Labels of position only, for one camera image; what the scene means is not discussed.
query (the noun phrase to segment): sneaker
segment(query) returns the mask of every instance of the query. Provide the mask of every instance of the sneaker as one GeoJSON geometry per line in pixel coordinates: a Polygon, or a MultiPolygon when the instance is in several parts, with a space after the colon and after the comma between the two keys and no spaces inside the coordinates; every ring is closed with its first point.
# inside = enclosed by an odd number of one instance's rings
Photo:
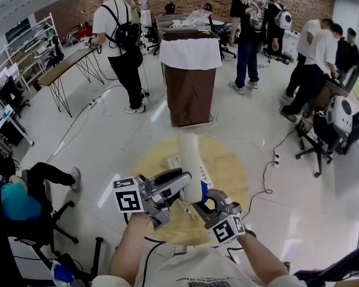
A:
{"type": "Polygon", "coordinates": [[[78,170],[78,168],[73,167],[71,171],[71,176],[75,179],[75,183],[71,185],[71,190],[78,194],[81,189],[81,172],[78,170]]]}
{"type": "Polygon", "coordinates": [[[235,85],[235,83],[229,83],[229,87],[234,90],[236,93],[238,94],[244,94],[245,93],[245,88],[238,88],[237,85],[235,85]]]}
{"type": "Polygon", "coordinates": [[[247,86],[250,87],[251,89],[258,89],[258,82],[248,81],[247,86]]]}
{"type": "Polygon", "coordinates": [[[140,113],[140,112],[144,112],[145,109],[146,109],[146,107],[143,104],[137,109],[133,109],[130,106],[128,106],[127,108],[125,108],[125,113],[127,113],[127,114],[134,114],[136,112],[140,113]]]}
{"type": "Polygon", "coordinates": [[[297,117],[295,115],[286,115],[283,110],[280,111],[283,117],[286,117],[291,122],[297,122],[297,117]]]}
{"type": "Polygon", "coordinates": [[[286,91],[283,93],[283,98],[285,98],[290,104],[294,101],[294,97],[287,96],[286,91]]]}

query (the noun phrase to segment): black backpack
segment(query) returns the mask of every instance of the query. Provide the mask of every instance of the black backpack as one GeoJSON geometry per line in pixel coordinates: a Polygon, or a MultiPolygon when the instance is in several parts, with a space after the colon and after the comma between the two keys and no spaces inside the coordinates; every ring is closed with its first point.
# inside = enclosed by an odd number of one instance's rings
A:
{"type": "MultiPolygon", "coordinates": [[[[118,6],[116,1],[114,1],[114,3],[118,13],[118,6]]],[[[109,7],[104,4],[101,6],[109,11],[109,13],[113,16],[115,22],[117,23],[117,27],[112,34],[112,36],[115,36],[115,39],[107,34],[105,34],[105,37],[108,38],[110,42],[115,43],[118,48],[123,48],[127,51],[133,48],[133,46],[135,46],[138,41],[139,27],[136,23],[129,22],[129,12],[125,2],[124,5],[126,9],[126,23],[124,23],[123,25],[120,24],[118,18],[115,16],[113,11],[109,7]]]]}

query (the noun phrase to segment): round wooden table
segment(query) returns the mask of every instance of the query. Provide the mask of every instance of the round wooden table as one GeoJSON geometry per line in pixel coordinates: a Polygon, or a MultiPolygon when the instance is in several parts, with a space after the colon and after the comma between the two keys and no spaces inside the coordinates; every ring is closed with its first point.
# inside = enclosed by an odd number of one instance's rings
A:
{"type": "MultiPolygon", "coordinates": [[[[248,209],[249,195],[246,173],[236,156],[216,139],[198,136],[201,158],[214,184],[213,189],[223,190],[233,201],[241,204],[242,213],[248,209]]],[[[161,141],[139,158],[133,175],[152,178],[169,170],[168,157],[178,155],[177,136],[161,141]]],[[[149,225],[149,233],[160,240],[181,246],[196,246],[211,239],[203,226],[205,223],[192,206],[192,221],[176,201],[170,207],[170,222],[157,231],[149,225]]]]}

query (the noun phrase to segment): white t-shirt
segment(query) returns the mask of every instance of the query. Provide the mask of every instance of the white t-shirt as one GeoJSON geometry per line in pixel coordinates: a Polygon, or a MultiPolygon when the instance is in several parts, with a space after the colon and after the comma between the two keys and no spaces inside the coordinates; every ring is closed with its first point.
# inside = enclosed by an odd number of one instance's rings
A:
{"type": "MultiPolygon", "coordinates": [[[[118,18],[118,21],[121,25],[126,23],[126,11],[129,13],[129,21],[132,19],[132,15],[130,14],[130,6],[122,0],[109,0],[103,3],[107,7],[109,7],[115,16],[118,18]]],[[[93,33],[105,33],[111,38],[115,38],[114,31],[117,27],[117,23],[115,22],[111,13],[104,7],[99,7],[95,12],[95,17],[93,19],[93,33]]],[[[114,42],[110,42],[108,38],[105,38],[105,42],[102,44],[102,49],[104,54],[108,57],[120,56],[124,54],[126,51],[124,49],[120,49],[114,42]]]]}
{"type": "MultiPolygon", "coordinates": [[[[172,257],[158,273],[147,274],[147,287],[258,287],[242,270],[218,250],[200,248],[172,257]]],[[[92,287],[131,287],[124,279],[115,276],[98,276],[92,287]]],[[[269,287],[306,287],[295,276],[275,279],[269,287]]]]}
{"type": "Polygon", "coordinates": [[[305,65],[318,65],[319,68],[330,75],[327,63],[335,65],[337,40],[330,30],[321,30],[314,36],[310,52],[305,65]]]}
{"type": "Polygon", "coordinates": [[[301,55],[305,57],[309,56],[310,44],[307,41],[307,34],[311,33],[313,36],[315,36],[315,34],[320,30],[321,23],[319,19],[312,19],[306,22],[305,26],[302,29],[302,32],[300,33],[300,38],[297,45],[297,51],[301,55]]]}

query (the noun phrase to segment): power strip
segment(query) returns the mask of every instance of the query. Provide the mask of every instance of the power strip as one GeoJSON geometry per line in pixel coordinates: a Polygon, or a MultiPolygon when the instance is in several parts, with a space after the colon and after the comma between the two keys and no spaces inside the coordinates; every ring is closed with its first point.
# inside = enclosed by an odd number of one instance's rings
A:
{"type": "Polygon", "coordinates": [[[281,157],[279,156],[279,153],[274,152],[274,163],[273,163],[273,167],[278,168],[280,162],[281,162],[281,157]]]}
{"type": "MultiPolygon", "coordinates": [[[[181,168],[181,160],[180,160],[179,155],[174,156],[174,157],[169,157],[167,159],[167,161],[168,161],[170,169],[181,168]]],[[[201,159],[199,161],[200,161],[199,169],[201,172],[201,181],[207,184],[208,189],[211,189],[214,187],[214,184],[211,181],[211,178],[209,176],[209,173],[208,173],[203,161],[201,159]]]]}

